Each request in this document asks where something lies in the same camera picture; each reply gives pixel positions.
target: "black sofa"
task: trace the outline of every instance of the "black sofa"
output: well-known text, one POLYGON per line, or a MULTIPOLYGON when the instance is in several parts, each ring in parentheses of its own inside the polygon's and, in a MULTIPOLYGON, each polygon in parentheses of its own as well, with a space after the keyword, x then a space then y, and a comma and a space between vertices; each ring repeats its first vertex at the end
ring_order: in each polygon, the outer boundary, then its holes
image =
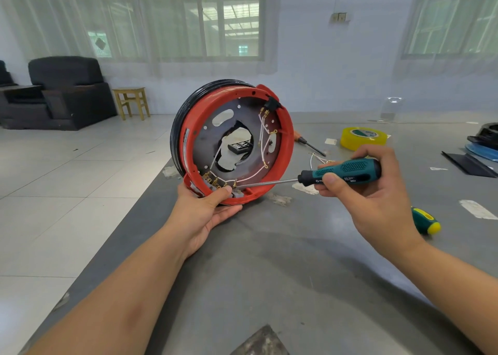
POLYGON ((76 131, 117 115, 96 59, 50 56, 28 70, 33 86, 0 88, 4 128, 76 131))
POLYGON ((5 68, 5 62, 3 60, 0 60, 0 88, 15 85, 17 84, 12 80, 12 76, 7 72, 7 69, 5 68))

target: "forearm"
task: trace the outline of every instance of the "forearm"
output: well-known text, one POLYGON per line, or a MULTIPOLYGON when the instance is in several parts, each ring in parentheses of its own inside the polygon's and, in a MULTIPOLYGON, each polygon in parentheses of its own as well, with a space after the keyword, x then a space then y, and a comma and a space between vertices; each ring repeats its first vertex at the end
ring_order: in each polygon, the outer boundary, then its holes
POLYGON ((184 244, 163 227, 31 349, 30 355, 142 354, 184 261, 184 244))
POLYGON ((426 243, 388 258, 484 353, 498 354, 498 279, 426 243))

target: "wooden stool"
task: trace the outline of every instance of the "wooden stool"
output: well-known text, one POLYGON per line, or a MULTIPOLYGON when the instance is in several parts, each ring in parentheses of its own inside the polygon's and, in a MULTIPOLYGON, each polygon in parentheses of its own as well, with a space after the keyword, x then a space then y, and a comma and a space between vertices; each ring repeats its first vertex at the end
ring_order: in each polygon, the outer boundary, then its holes
POLYGON ((139 107, 140 119, 143 120, 142 107, 145 107, 147 116, 150 117, 145 88, 117 88, 113 89, 113 92, 116 97, 117 108, 120 111, 120 115, 121 118, 123 118, 123 120, 126 120, 125 112, 123 111, 123 106, 127 107, 128 115, 130 116, 130 118, 132 117, 132 111, 129 107, 129 103, 133 101, 135 101, 136 105, 139 107))

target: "hand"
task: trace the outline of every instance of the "hand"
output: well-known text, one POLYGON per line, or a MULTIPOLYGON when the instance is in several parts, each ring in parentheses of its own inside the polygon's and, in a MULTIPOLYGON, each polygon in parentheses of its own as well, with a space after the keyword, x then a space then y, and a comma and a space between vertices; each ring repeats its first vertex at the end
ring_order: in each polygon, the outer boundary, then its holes
POLYGON ((358 232, 389 259, 425 242, 413 223, 410 200, 395 152, 382 145, 362 145, 351 158, 365 156, 375 157, 381 163, 379 180, 350 186, 335 174, 327 173, 323 176, 324 185, 315 185, 315 189, 322 196, 339 198, 358 232))
POLYGON ((190 257, 203 245, 211 229, 242 209, 242 205, 217 207, 231 194, 232 188, 226 186, 199 198, 183 182, 178 185, 178 199, 164 226, 179 231, 182 243, 186 244, 184 258, 190 257))

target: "black cable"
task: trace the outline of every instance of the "black cable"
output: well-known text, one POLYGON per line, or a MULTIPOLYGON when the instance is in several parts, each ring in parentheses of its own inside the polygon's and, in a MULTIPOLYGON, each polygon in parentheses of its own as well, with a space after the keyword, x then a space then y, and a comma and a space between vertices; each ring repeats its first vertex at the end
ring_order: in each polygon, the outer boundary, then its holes
POLYGON ((246 86, 250 88, 254 88, 253 85, 248 84, 244 81, 240 80, 232 80, 232 79, 223 79, 212 81, 206 85, 203 85, 199 89, 197 89, 194 93, 190 94, 190 97, 183 103, 180 107, 180 110, 176 113, 176 117, 173 121, 173 125, 171 126, 171 136, 169 137, 169 147, 171 149, 171 158, 176 166, 176 169, 183 177, 185 175, 185 169, 183 168, 182 162, 180 160, 180 135, 183 127, 183 122, 187 117, 190 109, 194 107, 194 105, 205 95, 215 91, 216 89, 220 89, 227 86, 246 86))

